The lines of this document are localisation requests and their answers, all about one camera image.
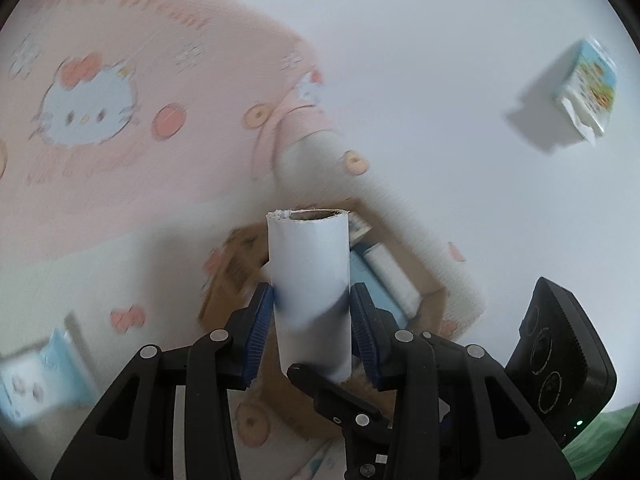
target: hello kitty face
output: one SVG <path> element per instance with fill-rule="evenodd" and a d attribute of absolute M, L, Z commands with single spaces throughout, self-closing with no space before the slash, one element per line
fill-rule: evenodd
<path fill-rule="evenodd" d="M 307 72 L 296 85 L 299 99 L 317 105 L 320 102 L 321 86 L 322 74 L 320 71 L 315 68 L 311 72 Z"/>
<path fill-rule="evenodd" d="M 44 96 L 37 118 L 42 138 L 79 146 L 111 139 L 129 123 L 135 110 L 126 63 L 103 66 L 99 54 L 63 63 Z"/>

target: green cloth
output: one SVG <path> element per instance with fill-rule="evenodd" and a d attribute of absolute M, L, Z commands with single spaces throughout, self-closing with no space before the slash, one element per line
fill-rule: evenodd
<path fill-rule="evenodd" d="M 578 480 L 587 478 L 602 465 L 637 407 L 633 404 L 615 412 L 600 413 L 562 450 Z"/>

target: cardboard tube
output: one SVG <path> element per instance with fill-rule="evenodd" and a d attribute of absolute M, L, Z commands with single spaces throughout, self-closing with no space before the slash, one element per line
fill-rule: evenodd
<path fill-rule="evenodd" d="M 351 375 L 349 226 L 346 211 L 267 215 L 269 273 L 280 368 L 312 366 L 338 383 Z"/>

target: cardboard box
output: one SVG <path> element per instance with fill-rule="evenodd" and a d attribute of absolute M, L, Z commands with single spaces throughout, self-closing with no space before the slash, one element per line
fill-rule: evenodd
<path fill-rule="evenodd" d="M 361 200 L 348 199 L 336 203 L 296 206 L 307 208 L 344 209 L 355 211 L 371 229 L 363 241 L 387 246 L 409 280 L 421 293 L 418 314 L 409 320 L 407 329 L 414 333 L 425 330 L 439 333 L 446 306 L 447 291 L 409 247 L 402 243 L 384 222 Z M 232 311 L 244 307 L 261 281 L 267 281 L 260 269 L 269 259 L 266 221 L 238 228 L 231 232 L 223 251 L 222 260 L 213 277 L 205 298 L 200 319 L 207 330 L 225 325 Z M 318 415 L 313 401 L 293 386 L 280 370 L 277 341 L 272 326 L 267 338 L 258 381 L 260 398 L 268 404 L 294 431 L 305 438 L 332 438 L 339 428 Z M 372 404 L 383 415 L 391 418 L 395 405 L 395 392 L 378 392 L 367 381 L 362 365 L 342 386 Z"/>

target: white backdrop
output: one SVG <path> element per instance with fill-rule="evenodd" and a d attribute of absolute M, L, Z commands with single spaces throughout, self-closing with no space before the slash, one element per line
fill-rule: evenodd
<path fill-rule="evenodd" d="M 463 342 L 506 362 L 536 279 L 572 290 L 640 398 L 640 56 L 606 0 L 242 0 L 317 47 L 324 106 L 389 187 L 467 257 L 488 311 Z M 593 34 L 619 86 L 574 144 L 548 94 Z"/>

